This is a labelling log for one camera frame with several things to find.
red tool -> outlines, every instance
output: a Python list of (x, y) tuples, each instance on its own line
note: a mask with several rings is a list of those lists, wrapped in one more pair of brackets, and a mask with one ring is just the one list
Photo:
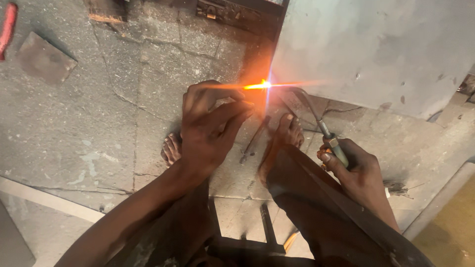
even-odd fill
[(17, 20), (18, 6), (14, 3), (8, 3), (5, 9), (5, 20), (3, 21), (3, 30), (0, 36), (0, 61), (5, 60), (5, 50), (13, 36), (13, 27)]

hand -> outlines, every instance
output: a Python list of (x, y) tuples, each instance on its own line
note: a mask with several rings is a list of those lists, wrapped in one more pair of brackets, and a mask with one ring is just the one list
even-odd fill
[[(201, 82), (183, 95), (181, 164), (198, 177), (197, 185), (223, 163), (242, 123), (254, 112), (254, 104), (243, 101), (242, 92), (219, 89), (220, 84), (214, 80)], [(235, 102), (210, 112), (216, 100), (228, 97)]]
[(400, 232), (384, 191), (381, 169), (376, 156), (369, 154), (351, 139), (339, 139), (349, 161), (348, 169), (325, 146), (317, 152), (318, 158), (340, 181), (343, 190), (358, 204), (371, 210), (382, 221)]

cracked floor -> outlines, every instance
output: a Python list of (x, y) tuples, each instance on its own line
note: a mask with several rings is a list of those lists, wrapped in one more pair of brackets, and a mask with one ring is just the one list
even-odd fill
[[(6, 1), (0, 0), (0, 12)], [(188, 85), (236, 81), (245, 58), (259, 57), (260, 39), (151, 1), (132, 0), (126, 27), (91, 22), (79, 1), (18, 0), (19, 18), (0, 64), (0, 175), (105, 212), (165, 169), (164, 137), (177, 133)], [(29, 32), (78, 61), (61, 86), (24, 74), (15, 61)], [(385, 179), (403, 179), (413, 199), (389, 200), (402, 229), (414, 220), (475, 151), (474, 105), (456, 94), (434, 123), (326, 99), (325, 121), (379, 160)], [(285, 110), (270, 110), (270, 128)], [(238, 161), (258, 127), (251, 118), (211, 180), (224, 236), (264, 241), (259, 207), (268, 202), (277, 241), (294, 226), (255, 182), (266, 141), (245, 166)], [(302, 151), (319, 163), (319, 133), (304, 132)], [(37, 258), (52, 266), (91, 223), (0, 194)], [(299, 239), (289, 255), (311, 257)]]

fingernail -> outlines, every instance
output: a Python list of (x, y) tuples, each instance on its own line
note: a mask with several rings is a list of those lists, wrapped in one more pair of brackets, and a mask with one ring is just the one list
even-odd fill
[(327, 162), (330, 160), (330, 155), (327, 153), (322, 153), (322, 155), (320, 156), (320, 160), (322, 160), (323, 162)]

bare foot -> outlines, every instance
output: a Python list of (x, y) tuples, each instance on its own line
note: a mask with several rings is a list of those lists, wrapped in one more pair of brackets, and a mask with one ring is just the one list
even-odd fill
[(175, 161), (181, 158), (181, 142), (178, 141), (176, 134), (169, 134), (163, 142), (161, 157), (169, 168)]
[(267, 175), (270, 169), (274, 166), (277, 153), (283, 145), (291, 144), (300, 148), (304, 143), (304, 136), (302, 135), (302, 128), (298, 122), (298, 118), (294, 118), (291, 114), (284, 114), (280, 119), (279, 127), (275, 132), (274, 138), (271, 141), (270, 148), (267, 148), (267, 154), (262, 161), (257, 175), (259, 181), (266, 186)]

